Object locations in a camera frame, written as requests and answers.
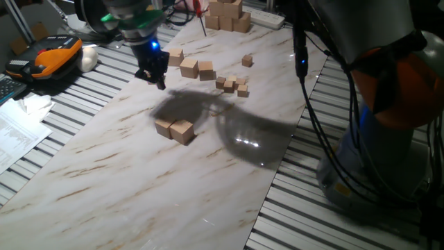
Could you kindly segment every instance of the white paper sheet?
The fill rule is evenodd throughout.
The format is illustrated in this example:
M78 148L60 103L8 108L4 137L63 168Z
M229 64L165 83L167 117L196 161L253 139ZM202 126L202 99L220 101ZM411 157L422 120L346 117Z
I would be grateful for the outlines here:
M14 100L0 106L0 174L52 131L28 116Z

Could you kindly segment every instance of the cardboard box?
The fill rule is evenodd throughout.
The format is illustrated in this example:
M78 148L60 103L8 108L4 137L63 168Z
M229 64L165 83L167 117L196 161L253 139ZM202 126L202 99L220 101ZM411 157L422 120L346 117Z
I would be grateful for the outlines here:
M37 41L49 37L49 32L42 23L38 23L33 28L31 28L31 32L33 33L35 40ZM16 40L10 42L9 47L12 49L16 56L20 55L28 49L28 45L23 37L19 37Z

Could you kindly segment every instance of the orange handheld device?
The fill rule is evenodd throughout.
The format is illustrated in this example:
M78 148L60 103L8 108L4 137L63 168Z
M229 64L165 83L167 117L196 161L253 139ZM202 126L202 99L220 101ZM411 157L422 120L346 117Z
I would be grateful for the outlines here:
M23 54L6 63L6 72L28 82L60 78L76 66L82 40L72 35L52 35L32 44Z

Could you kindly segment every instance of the keyboard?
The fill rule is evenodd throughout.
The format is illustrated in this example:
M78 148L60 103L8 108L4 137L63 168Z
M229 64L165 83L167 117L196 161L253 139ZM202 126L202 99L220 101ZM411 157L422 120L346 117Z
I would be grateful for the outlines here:
M0 80L0 105L10 98L16 97L26 89L26 84L14 81L11 78Z

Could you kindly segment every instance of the stack of wooden blocks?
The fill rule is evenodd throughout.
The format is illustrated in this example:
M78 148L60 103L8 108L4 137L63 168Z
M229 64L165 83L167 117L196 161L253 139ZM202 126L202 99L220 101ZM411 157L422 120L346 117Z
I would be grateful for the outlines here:
M237 78L236 76L218 77L216 80L216 88L223 90L225 93L232 94L237 90L238 97L248 97L248 87L246 79Z
M242 0L210 0L210 11L205 13L205 27L214 30L247 33L251 14L242 11Z

